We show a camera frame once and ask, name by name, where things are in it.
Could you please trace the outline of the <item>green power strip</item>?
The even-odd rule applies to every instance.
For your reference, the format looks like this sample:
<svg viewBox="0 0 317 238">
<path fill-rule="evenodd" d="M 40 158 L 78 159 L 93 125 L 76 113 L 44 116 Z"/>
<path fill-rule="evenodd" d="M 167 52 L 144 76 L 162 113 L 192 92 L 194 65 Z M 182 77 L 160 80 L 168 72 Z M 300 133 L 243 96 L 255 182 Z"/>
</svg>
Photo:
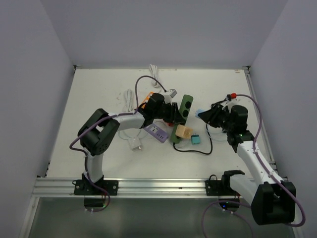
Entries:
<svg viewBox="0 0 317 238">
<path fill-rule="evenodd" d="M 193 96 L 185 94 L 183 96 L 183 98 L 182 98 L 181 104 L 183 104 L 185 106 L 185 110 L 183 112 L 183 116 L 185 117 L 186 121 L 187 121 L 187 118 L 188 118 L 192 103 L 193 103 Z M 175 143 L 175 144 L 180 143 L 180 141 L 182 139 L 182 138 L 180 138 L 180 137 L 175 135 L 177 126 L 178 126 L 178 124 L 174 124 L 173 130 L 172 130 L 172 133 L 171 133 L 171 136 L 170 136 L 170 141 L 172 143 Z"/>
</svg>

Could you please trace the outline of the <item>light blue charger plug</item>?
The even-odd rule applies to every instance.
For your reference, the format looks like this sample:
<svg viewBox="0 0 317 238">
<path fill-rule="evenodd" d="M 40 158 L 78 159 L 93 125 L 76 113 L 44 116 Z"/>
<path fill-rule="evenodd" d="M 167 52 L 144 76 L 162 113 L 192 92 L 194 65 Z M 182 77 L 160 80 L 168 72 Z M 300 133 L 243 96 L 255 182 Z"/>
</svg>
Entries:
<svg viewBox="0 0 317 238">
<path fill-rule="evenodd" d="M 199 117 L 199 114 L 200 114 L 200 113 L 203 113 L 203 112 L 204 112 L 204 110 L 198 109 L 198 110 L 196 111 L 196 113 L 195 113 L 195 117 L 200 118 L 200 117 Z"/>
</svg>

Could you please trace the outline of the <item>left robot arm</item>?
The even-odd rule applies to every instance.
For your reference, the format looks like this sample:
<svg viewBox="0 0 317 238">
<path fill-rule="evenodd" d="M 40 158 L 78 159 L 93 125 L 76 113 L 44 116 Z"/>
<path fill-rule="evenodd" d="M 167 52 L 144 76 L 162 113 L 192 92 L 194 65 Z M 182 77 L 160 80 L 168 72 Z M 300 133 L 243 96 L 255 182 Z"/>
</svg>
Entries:
<svg viewBox="0 0 317 238">
<path fill-rule="evenodd" d="M 175 126 L 186 123 L 193 97 L 184 95 L 180 105 L 169 103 L 166 96 L 154 93 L 131 113 L 110 115 L 104 109 L 96 110 L 78 132 L 77 142 L 85 154 L 82 178 L 73 181 L 75 195 L 117 195 L 118 181 L 105 180 L 102 172 L 103 154 L 117 132 L 126 129 L 149 128 L 155 119 Z"/>
</svg>

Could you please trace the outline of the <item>dark teal charger plug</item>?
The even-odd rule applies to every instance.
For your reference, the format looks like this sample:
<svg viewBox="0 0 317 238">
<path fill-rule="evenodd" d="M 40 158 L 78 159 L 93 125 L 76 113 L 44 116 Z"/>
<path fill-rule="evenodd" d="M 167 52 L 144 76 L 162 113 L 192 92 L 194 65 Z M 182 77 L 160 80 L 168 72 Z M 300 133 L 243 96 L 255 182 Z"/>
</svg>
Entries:
<svg viewBox="0 0 317 238">
<path fill-rule="evenodd" d="M 201 138 L 198 134 L 193 134 L 191 136 L 191 144 L 192 145 L 198 145 L 201 143 Z"/>
</svg>

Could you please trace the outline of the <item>purple power strip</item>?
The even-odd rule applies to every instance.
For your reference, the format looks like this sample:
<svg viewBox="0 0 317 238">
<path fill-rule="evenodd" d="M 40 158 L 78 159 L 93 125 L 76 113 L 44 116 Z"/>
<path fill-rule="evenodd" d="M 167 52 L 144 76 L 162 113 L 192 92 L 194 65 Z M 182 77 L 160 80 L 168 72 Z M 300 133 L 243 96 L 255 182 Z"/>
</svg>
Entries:
<svg viewBox="0 0 317 238">
<path fill-rule="evenodd" d="M 144 130 L 161 143 L 165 143 L 166 140 L 168 139 L 167 132 L 165 132 L 163 129 L 161 129 L 159 126 L 157 126 L 155 123 L 152 123 L 152 124 L 148 125 L 147 127 L 144 127 Z"/>
</svg>

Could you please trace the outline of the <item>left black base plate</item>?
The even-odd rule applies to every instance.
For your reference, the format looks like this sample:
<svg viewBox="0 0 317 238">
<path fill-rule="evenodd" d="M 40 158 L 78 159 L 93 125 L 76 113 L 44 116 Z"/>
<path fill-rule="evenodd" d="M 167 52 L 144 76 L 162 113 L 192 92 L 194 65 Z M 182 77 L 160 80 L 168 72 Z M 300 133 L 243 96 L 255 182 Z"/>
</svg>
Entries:
<svg viewBox="0 0 317 238">
<path fill-rule="evenodd" d="M 95 186 L 91 185 L 86 179 L 73 180 L 72 184 L 74 185 L 74 195 L 83 196 L 105 195 L 100 188 L 108 192 L 110 196 L 116 196 L 119 188 L 119 181 L 111 179 L 101 179 L 95 184 Z"/>
</svg>

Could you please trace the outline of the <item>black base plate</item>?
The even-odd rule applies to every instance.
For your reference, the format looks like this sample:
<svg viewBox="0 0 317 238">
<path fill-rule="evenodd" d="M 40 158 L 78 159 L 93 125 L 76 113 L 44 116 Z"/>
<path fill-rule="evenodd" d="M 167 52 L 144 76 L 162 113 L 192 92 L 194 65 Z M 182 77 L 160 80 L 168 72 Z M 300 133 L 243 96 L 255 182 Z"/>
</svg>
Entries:
<svg viewBox="0 0 317 238">
<path fill-rule="evenodd" d="M 237 191 L 230 186 L 223 185 L 221 180 L 205 180 L 207 196 L 235 196 Z"/>
<path fill-rule="evenodd" d="M 119 188 L 119 181 L 111 179 L 101 179 L 95 184 L 95 186 L 91 185 L 86 179 L 73 180 L 72 184 L 74 185 L 74 195 L 83 196 L 105 195 L 100 188 L 108 192 L 110 196 L 116 196 Z"/>
</svg>

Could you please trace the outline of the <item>beige cube adapter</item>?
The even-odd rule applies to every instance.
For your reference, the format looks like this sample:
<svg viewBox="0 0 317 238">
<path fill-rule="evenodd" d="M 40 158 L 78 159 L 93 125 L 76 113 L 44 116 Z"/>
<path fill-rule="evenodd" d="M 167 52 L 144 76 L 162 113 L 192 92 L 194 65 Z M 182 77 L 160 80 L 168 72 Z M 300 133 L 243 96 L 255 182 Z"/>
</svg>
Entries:
<svg viewBox="0 0 317 238">
<path fill-rule="evenodd" d="M 193 132 L 194 130 L 191 127 L 179 124 L 176 128 L 175 135 L 183 139 L 190 139 Z"/>
</svg>

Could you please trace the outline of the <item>white charger plug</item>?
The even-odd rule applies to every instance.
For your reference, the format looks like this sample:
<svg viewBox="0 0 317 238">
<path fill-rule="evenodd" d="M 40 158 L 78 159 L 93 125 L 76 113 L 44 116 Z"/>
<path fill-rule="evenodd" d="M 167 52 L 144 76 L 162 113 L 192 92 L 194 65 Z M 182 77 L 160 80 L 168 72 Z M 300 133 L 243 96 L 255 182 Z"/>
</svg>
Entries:
<svg viewBox="0 0 317 238">
<path fill-rule="evenodd" d="M 130 149 L 132 151 L 142 149 L 142 144 L 141 144 L 141 141 L 138 137 L 129 138 L 128 143 L 129 143 Z"/>
</svg>

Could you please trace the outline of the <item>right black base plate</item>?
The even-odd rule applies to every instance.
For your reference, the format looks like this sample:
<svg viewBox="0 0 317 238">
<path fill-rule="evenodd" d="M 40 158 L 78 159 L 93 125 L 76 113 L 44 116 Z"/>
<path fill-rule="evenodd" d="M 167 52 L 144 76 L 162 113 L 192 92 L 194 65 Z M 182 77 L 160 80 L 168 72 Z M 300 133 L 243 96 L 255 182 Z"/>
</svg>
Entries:
<svg viewBox="0 0 317 238">
<path fill-rule="evenodd" d="M 223 185 L 221 180 L 205 180 L 207 196 L 235 196 L 237 191 L 230 186 Z"/>
</svg>

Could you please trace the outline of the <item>orange power strip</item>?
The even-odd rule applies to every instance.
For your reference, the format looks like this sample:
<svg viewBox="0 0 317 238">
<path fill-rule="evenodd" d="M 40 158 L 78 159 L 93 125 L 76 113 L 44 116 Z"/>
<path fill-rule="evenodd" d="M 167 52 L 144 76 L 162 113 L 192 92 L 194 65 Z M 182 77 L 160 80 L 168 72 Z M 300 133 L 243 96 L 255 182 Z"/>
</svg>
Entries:
<svg viewBox="0 0 317 238">
<path fill-rule="evenodd" d="M 141 108 L 143 109 L 145 107 L 145 104 L 149 101 L 150 97 L 154 94 L 153 91 L 151 91 L 146 98 L 142 101 L 142 103 L 140 104 Z"/>
</svg>

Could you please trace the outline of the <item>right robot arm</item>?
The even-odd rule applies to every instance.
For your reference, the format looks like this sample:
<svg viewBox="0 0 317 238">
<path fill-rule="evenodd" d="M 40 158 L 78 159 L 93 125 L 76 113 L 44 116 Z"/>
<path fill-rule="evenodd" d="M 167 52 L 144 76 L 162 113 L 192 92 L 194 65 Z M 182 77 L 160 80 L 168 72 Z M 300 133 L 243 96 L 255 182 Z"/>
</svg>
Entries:
<svg viewBox="0 0 317 238">
<path fill-rule="evenodd" d="M 228 144 L 243 160 L 253 181 L 242 172 L 225 171 L 220 188 L 225 194 L 238 192 L 250 205 L 258 225 L 286 224 L 295 219 L 296 189 L 284 182 L 260 152 L 254 136 L 247 129 L 247 108 L 232 108 L 215 104 L 211 109 L 197 113 L 197 117 L 214 128 L 226 131 Z"/>
</svg>

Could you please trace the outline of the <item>aluminium front rail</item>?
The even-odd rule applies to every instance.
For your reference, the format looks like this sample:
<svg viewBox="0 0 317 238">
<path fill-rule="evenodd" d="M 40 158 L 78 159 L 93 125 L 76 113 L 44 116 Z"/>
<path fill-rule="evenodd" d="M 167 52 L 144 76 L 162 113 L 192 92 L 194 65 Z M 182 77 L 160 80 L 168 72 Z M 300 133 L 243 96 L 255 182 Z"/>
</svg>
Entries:
<svg viewBox="0 0 317 238">
<path fill-rule="evenodd" d="M 257 190 L 255 182 L 243 175 L 236 177 L 230 191 L 220 190 L 220 180 L 167 178 L 108 178 L 105 190 L 111 198 L 253 198 Z M 37 178 L 32 197 L 100 199 L 102 192 L 91 191 L 76 178 Z"/>
</svg>

